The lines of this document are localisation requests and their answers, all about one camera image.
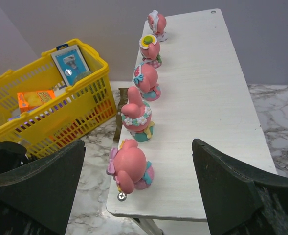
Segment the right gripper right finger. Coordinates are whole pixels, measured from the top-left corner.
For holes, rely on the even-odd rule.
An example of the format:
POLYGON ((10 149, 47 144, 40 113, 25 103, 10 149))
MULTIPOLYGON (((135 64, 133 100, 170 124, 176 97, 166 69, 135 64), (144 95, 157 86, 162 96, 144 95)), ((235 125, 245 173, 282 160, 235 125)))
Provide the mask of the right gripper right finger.
POLYGON ((193 163, 212 235, 288 235, 288 178, 230 157, 200 139, 193 163))

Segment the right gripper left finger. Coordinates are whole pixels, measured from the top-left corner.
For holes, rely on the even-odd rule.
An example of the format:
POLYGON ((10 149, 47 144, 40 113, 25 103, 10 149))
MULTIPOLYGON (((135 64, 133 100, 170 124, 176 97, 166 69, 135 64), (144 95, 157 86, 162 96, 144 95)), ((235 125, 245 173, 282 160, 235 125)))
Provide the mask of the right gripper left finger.
POLYGON ((0 235, 63 235, 85 156, 76 140, 0 174, 0 235))

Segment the pink bear toy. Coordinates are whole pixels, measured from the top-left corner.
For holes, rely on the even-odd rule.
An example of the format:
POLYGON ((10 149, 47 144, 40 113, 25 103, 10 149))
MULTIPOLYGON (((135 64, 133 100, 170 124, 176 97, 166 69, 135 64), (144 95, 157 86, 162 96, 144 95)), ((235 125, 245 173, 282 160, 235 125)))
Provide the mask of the pink bear toy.
POLYGON ((154 180, 152 163, 135 140, 125 139, 119 148, 112 148, 106 173, 112 176, 119 192, 126 195, 148 188, 154 180))

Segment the pink mushroom toy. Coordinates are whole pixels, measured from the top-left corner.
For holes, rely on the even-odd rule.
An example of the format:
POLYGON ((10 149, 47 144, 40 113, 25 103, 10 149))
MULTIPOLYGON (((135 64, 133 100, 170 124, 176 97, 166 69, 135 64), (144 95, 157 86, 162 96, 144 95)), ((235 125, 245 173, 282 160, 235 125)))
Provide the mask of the pink mushroom toy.
POLYGON ((121 108, 122 124, 137 142, 148 141, 154 133, 152 110, 149 104, 142 100, 137 87, 129 87, 127 95, 128 103, 121 108))

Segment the pink toy blue bow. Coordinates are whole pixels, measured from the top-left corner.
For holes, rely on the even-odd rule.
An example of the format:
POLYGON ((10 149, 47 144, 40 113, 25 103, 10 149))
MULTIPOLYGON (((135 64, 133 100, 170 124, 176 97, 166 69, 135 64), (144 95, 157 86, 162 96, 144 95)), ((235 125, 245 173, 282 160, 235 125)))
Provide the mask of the pink toy blue bow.
POLYGON ((134 69, 132 81, 146 101, 155 101, 160 98, 158 73, 153 66, 147 63, 138 64, 134 69))

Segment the pink toy yellow top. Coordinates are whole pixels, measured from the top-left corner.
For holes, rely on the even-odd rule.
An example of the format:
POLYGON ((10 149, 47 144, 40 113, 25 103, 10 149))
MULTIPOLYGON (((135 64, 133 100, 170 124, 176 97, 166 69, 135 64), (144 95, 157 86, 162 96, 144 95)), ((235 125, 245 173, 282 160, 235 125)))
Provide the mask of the pink toy yellow top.
POLYGON ((162 65, 160 43, 156 36, 152 34, 142 36, 139 40, 139 50, 142 55, 143 63, 151 65, 155 69, 162 65))

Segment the pink white bunny toy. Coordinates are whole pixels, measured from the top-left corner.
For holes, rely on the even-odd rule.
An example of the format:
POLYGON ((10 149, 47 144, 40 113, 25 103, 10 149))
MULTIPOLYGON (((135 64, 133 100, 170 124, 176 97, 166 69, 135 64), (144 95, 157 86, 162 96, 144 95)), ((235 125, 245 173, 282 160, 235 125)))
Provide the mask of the pink white bunny toy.
POLYGON ((157 10, 153 10, 147 16, 149 28, 152 34, 157 38, 159 42, 164 42, 167 40, 168 36, 165 32, 165 27, 167 25, 166 18, 164 15, 159 13, 157 10))

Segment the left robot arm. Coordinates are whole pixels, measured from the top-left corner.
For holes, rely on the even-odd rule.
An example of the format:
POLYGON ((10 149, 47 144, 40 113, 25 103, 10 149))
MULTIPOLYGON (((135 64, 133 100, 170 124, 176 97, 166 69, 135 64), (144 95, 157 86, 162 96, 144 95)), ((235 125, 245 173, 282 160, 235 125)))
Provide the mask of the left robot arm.
POLYGON ((18 143, 0 142, 0 174, 29 163, 26 152, 26 148, 18 143))

